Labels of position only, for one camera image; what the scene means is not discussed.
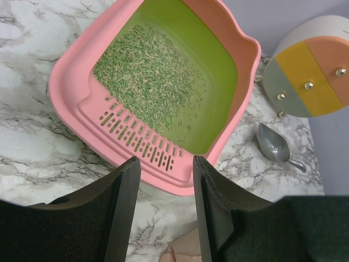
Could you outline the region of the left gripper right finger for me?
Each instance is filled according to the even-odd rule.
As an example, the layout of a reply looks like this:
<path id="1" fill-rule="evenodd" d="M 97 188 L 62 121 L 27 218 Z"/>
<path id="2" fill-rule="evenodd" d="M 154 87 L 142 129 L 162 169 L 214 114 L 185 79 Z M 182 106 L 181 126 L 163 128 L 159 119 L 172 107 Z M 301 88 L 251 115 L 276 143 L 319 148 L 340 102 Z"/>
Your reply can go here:
<path id="1" fill-rule="evenodd" d="M 203 261 L 348 261 L 348 197 L 270 202 L 193 158 Z"/>

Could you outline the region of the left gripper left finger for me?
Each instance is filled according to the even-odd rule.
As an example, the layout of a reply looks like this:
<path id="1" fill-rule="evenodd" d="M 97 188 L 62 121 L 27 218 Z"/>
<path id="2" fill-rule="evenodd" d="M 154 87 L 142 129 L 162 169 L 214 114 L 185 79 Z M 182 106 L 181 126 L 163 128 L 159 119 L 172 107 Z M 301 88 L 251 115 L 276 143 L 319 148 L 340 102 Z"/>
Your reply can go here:
<path id="1" fill-rule="evenodd" d="M 1 261 L 125 261 L 141 165 L 132 157 L 54 201 L 1 201 Z"/>

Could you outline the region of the peach cat litter bag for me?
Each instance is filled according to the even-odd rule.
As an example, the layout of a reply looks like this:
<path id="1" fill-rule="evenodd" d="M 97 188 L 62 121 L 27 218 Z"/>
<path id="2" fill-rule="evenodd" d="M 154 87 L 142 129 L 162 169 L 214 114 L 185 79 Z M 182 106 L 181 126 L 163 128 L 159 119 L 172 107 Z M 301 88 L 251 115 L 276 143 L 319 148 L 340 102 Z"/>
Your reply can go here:
<path id="1" fill-rule="evenodd" d="M 202 262 L 198 228 L 170 242 L 159 262 Z"/>

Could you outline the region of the grey metal scoop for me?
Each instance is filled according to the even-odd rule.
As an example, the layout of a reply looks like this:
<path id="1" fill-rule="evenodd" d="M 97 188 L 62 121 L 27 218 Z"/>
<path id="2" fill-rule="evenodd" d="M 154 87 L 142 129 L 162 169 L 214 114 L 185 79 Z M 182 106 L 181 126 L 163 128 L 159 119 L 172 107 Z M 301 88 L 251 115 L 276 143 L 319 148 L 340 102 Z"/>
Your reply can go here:
<path id="1" fill-rule="evenodd" d="M 277 132 L 263 123 L 259 123 L 257 131 L 257 141 L 260 151 L 269 160 L 278 163 L 289 163 L 302 173 L 306 173 L 305 164 L 291 159 L 290 148 L 287 141 Z"/>

